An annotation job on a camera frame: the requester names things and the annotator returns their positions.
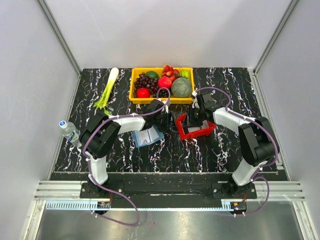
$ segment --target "black marble surface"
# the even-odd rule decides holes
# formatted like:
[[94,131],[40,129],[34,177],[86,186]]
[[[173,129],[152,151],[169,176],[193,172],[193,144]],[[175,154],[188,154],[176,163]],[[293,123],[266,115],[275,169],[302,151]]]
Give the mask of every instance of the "black marble surface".
[[[70,122],[84,129],[95,115],[94,103],[104,91],[110,69],[84,69],[73,103]],[[108,111],[112,115],[125,115],[138,111],[141,105],[129,101],[132,69],[119,69],[119,77],[111,93]],[[250,76],[246,68],[194,68],[195,87],[215,86],[226,91],[232,99],[231,109],[250,117],[260,117],[260,110]],[[227,98],[212,94],[214,101],[226,104]],[[175,117],[185,113],[187,105],[169,107]],[[132,133],[118,136],[107,156],[108,172],[233,172],[241,161],[238,136],[231,130],[217,126],[213,141],[209,137],[181,141],[179,134],[165,134],[165,138],[152,145],[136,148]],[[87,172],[88,165],[81,149],[74,148],[64,139],[54,167],[55,172]],[[275,165],[264,169],[276,171]]]

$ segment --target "melon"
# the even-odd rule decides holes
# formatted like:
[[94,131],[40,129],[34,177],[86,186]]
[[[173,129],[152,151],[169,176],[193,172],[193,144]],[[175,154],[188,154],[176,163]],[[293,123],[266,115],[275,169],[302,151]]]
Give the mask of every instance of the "melon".
[[179,77],[172,83],[171,92],[177,98],[188,98],[192,93],[192,84],[189,79]]

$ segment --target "white panel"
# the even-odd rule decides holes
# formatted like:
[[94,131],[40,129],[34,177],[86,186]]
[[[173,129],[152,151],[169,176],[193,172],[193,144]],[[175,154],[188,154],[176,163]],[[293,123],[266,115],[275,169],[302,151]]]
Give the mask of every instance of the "white panel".
[[46,1],[81,68],[253,68],[290,2]]
[[320,1],[301,1],[259,72],[293,180],[320,231]]
[[35,0],[0,1],[0,232],[19,239],[77,76]]

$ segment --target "yellow tray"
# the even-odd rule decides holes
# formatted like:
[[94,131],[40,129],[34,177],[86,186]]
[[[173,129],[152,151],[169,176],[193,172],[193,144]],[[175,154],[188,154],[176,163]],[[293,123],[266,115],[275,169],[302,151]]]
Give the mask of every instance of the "yellow tray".
[[[173,68],[173,69],[178,69],[179,71],[181,69],[189,72],[189,76],[190,76],[190,81],[191,81],[191,85],[192,85],[192,91],[195,90],[195,81],[194,81],[194,73],[193,73],[193,69],[191,67],[179,67],[179,68]],[[134,104],[149,104],[151,103],[151,101],[153,99],[153,97],[149,97],[149,98],[138,98],[138,97],[134,97],[134,82],[137,80],[137,78],[139,77],[139,74],[143,73],[143,72],[149,72],[149,71],[154,71],[156,72],[159,77],[161,78],[161,73],[164,69],[162,67],[149,67],[149,68],[144,68],[144,67],[139,67],[139,68],[134,68],[132,69],[132,75],[131,75],[131,83],[130,83],[130,92],[129,92],[129,99],[132,103]],[[162,97],[161,100],[167,100],[167,97]],[[191,104],[193,102],[192,97],[171,97],[170,98],[170,102],[172,104]]]

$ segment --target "water bottle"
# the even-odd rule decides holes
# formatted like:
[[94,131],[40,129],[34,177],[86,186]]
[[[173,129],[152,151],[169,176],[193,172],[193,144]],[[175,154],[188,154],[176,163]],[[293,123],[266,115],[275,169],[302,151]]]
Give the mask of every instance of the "water bottle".
[[61,121],[59,123],[60,134],[64,136],[70,143],[72,143],[76,148],[81,147],[79,142],[80,131],[76,129],[72,122]]

